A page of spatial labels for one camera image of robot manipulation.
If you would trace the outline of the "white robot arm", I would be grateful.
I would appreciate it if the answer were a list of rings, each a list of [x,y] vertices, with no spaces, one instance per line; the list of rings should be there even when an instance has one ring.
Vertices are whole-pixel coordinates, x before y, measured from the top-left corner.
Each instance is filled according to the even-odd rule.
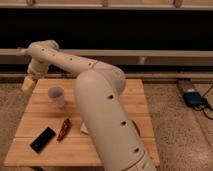
[[[124,72],[99,60],[63,53],[54,40],[36,41],[21,51],[31,58],[22,89],[27,91],[51,65],[76,76],[74,97],[105,171],[157,171],[120,95]]]

